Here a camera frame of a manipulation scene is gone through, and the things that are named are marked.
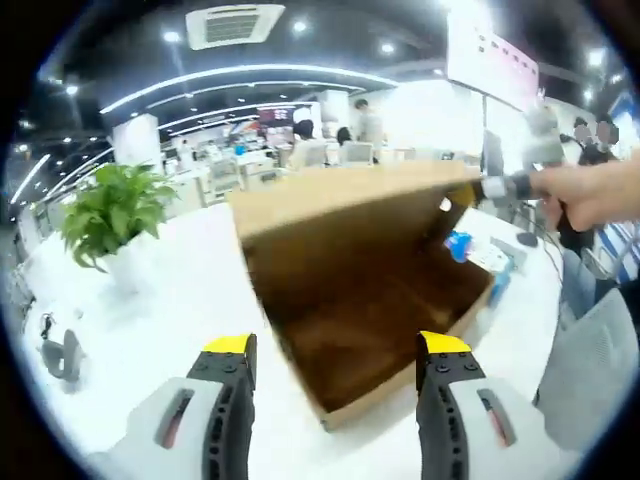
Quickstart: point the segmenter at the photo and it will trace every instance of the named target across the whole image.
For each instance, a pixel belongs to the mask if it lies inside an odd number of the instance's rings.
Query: potted plant
[[[158,238],[158,224],[165,219],[165,204],[176,198],[166,177],[147,165],[109,164],[95,174],[96,184],[78,193],[67,207],[62,226],[65,247],[83,268],[105,270],[103,259],[116,283],[136,290],[135,258],[129,243],[147,232]]]

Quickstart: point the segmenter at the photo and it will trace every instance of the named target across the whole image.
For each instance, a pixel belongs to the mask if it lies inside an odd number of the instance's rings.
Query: office chair
[[[242,188],[240,172],[235,161],[223,160],[211,165],[211,187],[216,197]]]
[[[584,452],[598,440],[633,385],[638,359],[633,321],[617,289],[558,332],[536,404],[558,446]]]
[[[303,168],[324,168],[328,161],[327,145],[314,145],[306,151]]]
[[[373,144],[365,142],[345,142],[341,147],[341,164],[344,167],[373,165]]]

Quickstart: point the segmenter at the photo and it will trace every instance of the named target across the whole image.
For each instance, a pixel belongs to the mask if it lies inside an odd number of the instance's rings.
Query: cardboard box
[[[254,289],[325,428],[415,381],[420,330],[461,336],[493,278],[443,246],[460,162],[318,169],[228,200]]]

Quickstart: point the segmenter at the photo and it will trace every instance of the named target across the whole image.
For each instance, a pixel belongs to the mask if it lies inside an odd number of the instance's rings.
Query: cable
[[[43,340],[48,340],[49,330],[51,330],[51,327],[55,323],[55,320],[50,313],[45,313],[44,315],[42,315],[40,321],[44,324],[42,327],[42,331],[40,332],[40,337],[42,337]]]
[[[520,209],[516,209],[516,214],[520,215],[527,222],[531,223],[534,227],[539,229],[543,233],[543,235],[546,236],[549,239],[549,241],[553,244],[553,246],[556,247],[559,252],[562,252],[562,248],[560,247],[558,242],[556,242],[555,239],[549,234],[549,232],[547,231],[546,227],[543,227],[538,222],[536,222],[534,220],[531,220],[529,217],[525,216],[525,214],[522,213],[520,211]],[[551,263],[553,264],[553,269],[556,271],[556,274],[558,275],[558,280],[560,281],[560,285],[562,286],[563,283],[564,283],[564,279],[562,278],[562,274],[560,273],[560,269],[558,268],[558,265],[556,264],[556,261],[554,260],[553,256],[551,255],[551,252],[549,252],[549,250],[547,250],[547,242],[546,242],[546,240],[544,238],[542,239],[542,242],[543,242],[543,247],[542,248],[544,250],[544,253],[546,253],[547,256],[549,257],[549,259],[551,259]]]

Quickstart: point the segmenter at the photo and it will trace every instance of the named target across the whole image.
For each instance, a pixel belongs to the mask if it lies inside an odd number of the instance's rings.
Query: white desk
[[[465,214],[458,229],[507,242],[516,233],[511,225],[475,210]],[[119,440],[129,411],[167,378],[184,376],[209,340],[254,332],[258,377],[250,478],[420,477],[413,386],[337,432],[322,429],[262,317],[226,204],[175,218],[162,226],[160,235],[160,241],[145,249],[153,288],[129,302],[117,301],[108,277],[65,269],[86,284],[91,283],[87,276],[97,275],[93,285],[103,289],[85,301],[84,317],[69,323],[90,355],[87,384],[79,392],[63,393],[34,360],[39,322],[29,320],[25,345],[36,380],[81,452],[105,450]],[[62,245],[54,242],[47,257],[56,249],[63,255]],[[554,256],[560,262],[559,254]],[[533,398],[555,333],[560,286],[542,247],[532,249],[525,272],[514,276],[504,293],[476,356],[487,375],[504,377]],[[33,317],[47,309],[36,305]]]

